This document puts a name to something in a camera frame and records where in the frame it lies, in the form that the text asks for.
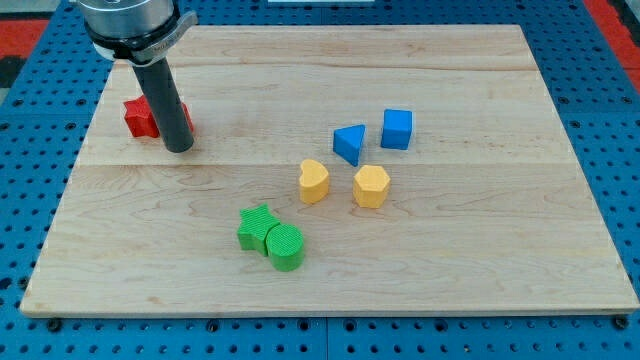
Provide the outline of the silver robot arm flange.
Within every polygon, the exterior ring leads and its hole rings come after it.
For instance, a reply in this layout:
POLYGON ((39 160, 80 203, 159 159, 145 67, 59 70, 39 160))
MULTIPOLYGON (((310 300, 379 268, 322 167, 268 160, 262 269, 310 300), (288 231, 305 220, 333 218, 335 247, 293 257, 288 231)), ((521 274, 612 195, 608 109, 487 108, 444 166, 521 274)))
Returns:
POLYGON ((174 0, 76 0, 74 5, 96 51, 136 67, 165 59, 198 24, 197 14, 182 12, 174 0))

